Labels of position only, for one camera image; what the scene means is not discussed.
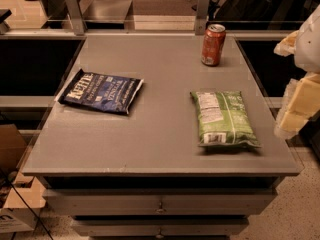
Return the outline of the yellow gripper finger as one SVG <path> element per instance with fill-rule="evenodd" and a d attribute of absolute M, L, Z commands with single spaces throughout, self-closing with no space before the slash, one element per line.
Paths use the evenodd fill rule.
<path fill-rule="evenodd" d="M 291 139 L 319 110 L 320 74 L 307 73 L 300 80 L 291 79 L 276 117 L 275 135 L 282 139 Z"/>
<path fill-rule="evenodd" d="M 274 53 L 287 57 L 295 53 L 295 42 L 299 31 L 296 30 L 282 39 L 274 48 Z"/>

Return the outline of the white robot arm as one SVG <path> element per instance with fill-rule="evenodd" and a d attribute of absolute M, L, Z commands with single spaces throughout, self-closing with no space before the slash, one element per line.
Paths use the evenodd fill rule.
<path fill-rule="evenodd" d="M 293 55 L 295 65 L 306 72 L 300 80 L 289 81 L 276 117 L 275 135 L 291 139 L 320 111 L 320 6 L 276 45 L 274 53 Z"/>

